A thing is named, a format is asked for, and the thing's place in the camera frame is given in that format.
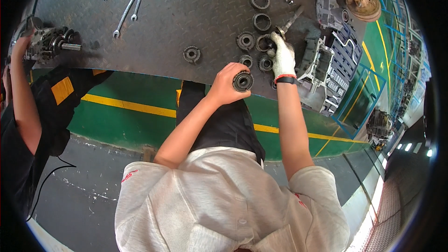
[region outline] black pants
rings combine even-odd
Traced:
[[[1,184],[26,218],[37,184],[49,156],[62,154],[70,139],[67,126],[81,98],[94,86],[105,81],[113,71],[94,75],[91,69],[58,66],[31,84],[42,135],[33,155],[17,130],[13,102],[1,116]],[[57,104],[52,87],[68,77],[73,92]]]
[[[205,97],[205,85],[184,81],[176,113],[176,125]],[[199,132],[190,152],[207,147],[234,147],[255,153],[262,164],[265,151],[257,139],[254,123],[244,100],[218,108]]]

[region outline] person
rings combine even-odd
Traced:
[[[30,41],[30,36],[17,40],[10,66],[3,70],[5,105],[0,118],[2,194],[9,195],[23,218],[30,213],[49,156],[64,152],[74,109],[113,73],[59,65],[30,86],[22,61]]]
[[[249,69],[229,63],[207,95],[203,85],[184,82],[176,128],[154,161],[125,167],[115,212],[122,252],[346,249],[350,229],[335,178],[310,155],[294,50],[277,34],[271,38],[289,187],[262,168],[264,151],[243,101],[250,91],[232,87],[234,76]]]

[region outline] red print on shirt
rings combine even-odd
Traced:
[[[126,177],[125,177],[121,182],[123,183],[123,182],[125,182],[126,180],[128,180],[128,178],[132,176],[132,172],[137,172],[137,171],[138,171],[138,170],[131,171],[131,172],[129,172],[128,174],[126,174]]]
[[[296,193],[294,193],[294,195],[299,199],[299,204],[300,204],[301,206],[307,208],[306,205],[300,200],[300,195],[299,195],[299,194],[296,194]]]

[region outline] gray floor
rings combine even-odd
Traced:
[[[123,169],[132,161],[140,161],[142,156],[72,135],[61,159],[77,168],[61,169],[50,175],[33,218],[74,251],[118,251],[114,216]],[[367,153],[347,154],[347,159],[363,181],[373,166]],[[360,186],[347,161],[343,156],[325,157],[316,159],[315,164],[333,172],[339,202],[344,205]],[[41,182],[61,165],[64,163],[50,157]],[[281,162],[267,162],[264,169],[279,185],[288,185]]]

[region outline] black and yellow pants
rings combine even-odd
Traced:
[[[1,183],[26,218],[49,156],[64,152],[70,139],[67,126],[81,98],[113,71],[58,66],[31,84],[42,135],[35,155],[21,138],[12,103],[1,116]]]

